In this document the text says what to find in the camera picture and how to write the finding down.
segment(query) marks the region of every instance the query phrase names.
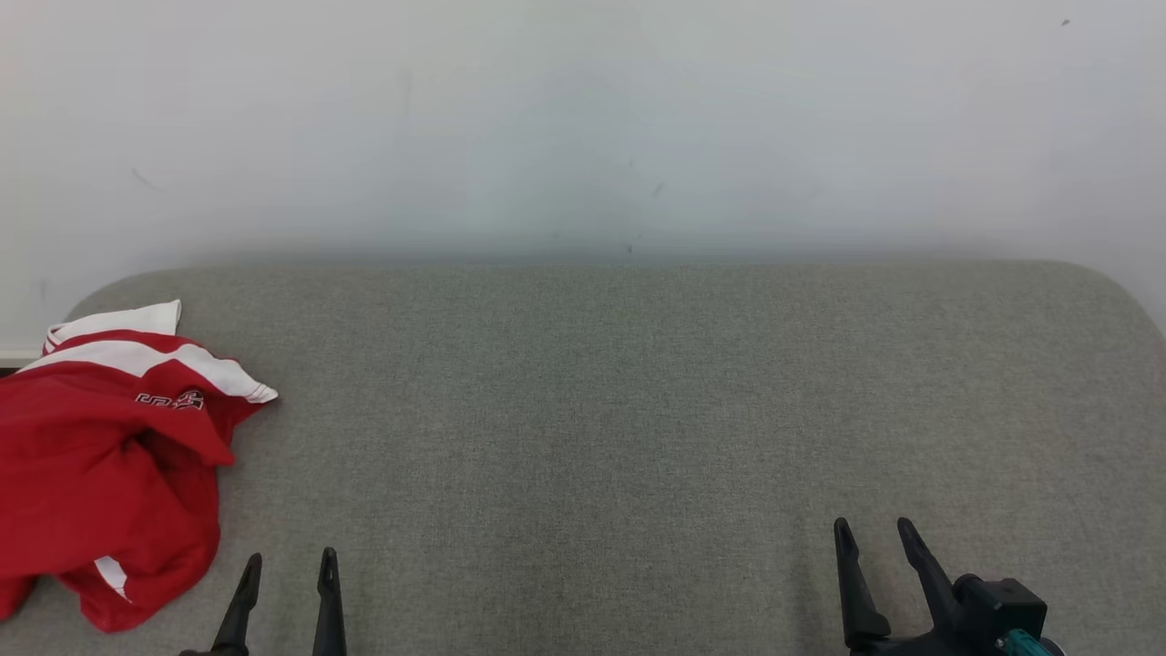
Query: gray cushion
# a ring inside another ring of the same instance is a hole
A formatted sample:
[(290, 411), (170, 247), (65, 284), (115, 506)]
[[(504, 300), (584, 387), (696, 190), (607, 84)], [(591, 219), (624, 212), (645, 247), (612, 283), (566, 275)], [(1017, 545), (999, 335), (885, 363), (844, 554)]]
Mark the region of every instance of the gray cushion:
[(0, 653), (205, 649), (261, 551), (252, 651), (308, 654), (331, 545), (354, 655), (843, 654), (838, 516), (895, 632), (929, 627), (900, 515), (1070, 654), (1166, 643), (1166, 350), (1091, 270), (208, 268), (73, 316), (175, 297), (281, 393), (218, 558), (114, 636), (42, 580)]

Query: wall stain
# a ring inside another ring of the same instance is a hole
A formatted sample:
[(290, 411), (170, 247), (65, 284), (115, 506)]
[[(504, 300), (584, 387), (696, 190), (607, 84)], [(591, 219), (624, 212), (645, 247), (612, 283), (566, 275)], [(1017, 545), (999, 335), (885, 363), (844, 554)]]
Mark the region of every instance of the wall stain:
[(159, 193), (166, 193), (166, 189), (159, 186), (157, 184), (154, 184), (149, 179), (146, 179), (146, 176), (143, 176), (142, 174), (138, 172), (136, 168), (132, 168), (129, 170), (133, 171), (134, 177), (136, 177), (138, 181), (141, 182), (142, 184), (149, 186), (150, 189), (157, 191)]

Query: baseboard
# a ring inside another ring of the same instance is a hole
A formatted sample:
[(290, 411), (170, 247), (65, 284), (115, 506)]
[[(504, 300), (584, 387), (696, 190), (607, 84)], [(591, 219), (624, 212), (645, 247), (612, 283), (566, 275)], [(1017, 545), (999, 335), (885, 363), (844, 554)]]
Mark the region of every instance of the baseboard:
[(34, 360), (41, 358), (40, 352), (34, 351), (20, 351), (0, 350), (0, 369), (20, 369), (30, 365)]

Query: black plastic part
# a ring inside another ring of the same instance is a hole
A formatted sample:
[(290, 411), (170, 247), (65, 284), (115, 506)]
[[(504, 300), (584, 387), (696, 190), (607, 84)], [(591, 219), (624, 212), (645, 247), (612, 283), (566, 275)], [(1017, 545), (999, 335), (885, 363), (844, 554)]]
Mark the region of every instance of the black plastic part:
[(986, 650), (1013, 629), (1040, 640), (1048, 606), (1020, 581), (960, 577), (958, 590), (963, 612), (960, 634), (975, 648)]
[(247, 559), (247, 566), (239, 578), (231, 605), (223, 615), (219, 633), (210, 651), (187, 650), (180, 656), (247, 656), (247, 620), (252, 608), (259, 601), (259, 577), (264, 571), (264, 557), (254, 553)]
[(319, 562), (319, 618), (316, 620), (316, 641), (312, 656), (347, 656), (344, 637), (344, 607), (340, 605), (340, 572), (336, 550), (328, 548)]
[(927, 609), (932, 613), (932, 622), (936, 627), (951, 626), (955, 621), (956, 601), (951, 593), (951, 579), (943, 572), (939, 560), (927, 549), (927, 543), (919, 537), (919, 531), (911, 520), (899, 517), (899, 539), (907, 553), (907, 562), (919, 573), (919, 583), (927, 598)]
[(842, 517), (834, 523), (834, 549), (838, 558), (838, 597), (842, 599), (842, 633), (847, 647), (868, 649), (891, 635), (891, 622), (874, 608), (874, 600), (858, 565), (858, 543)]

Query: teal component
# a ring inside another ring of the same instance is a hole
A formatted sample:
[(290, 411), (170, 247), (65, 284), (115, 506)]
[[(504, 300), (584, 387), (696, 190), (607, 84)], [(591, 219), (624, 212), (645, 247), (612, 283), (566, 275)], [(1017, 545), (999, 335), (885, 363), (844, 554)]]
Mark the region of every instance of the teal component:
[(1004, 636), (1005, 656), (1052, 656), (1037, 639), (1021, 629), (1012, 629)]

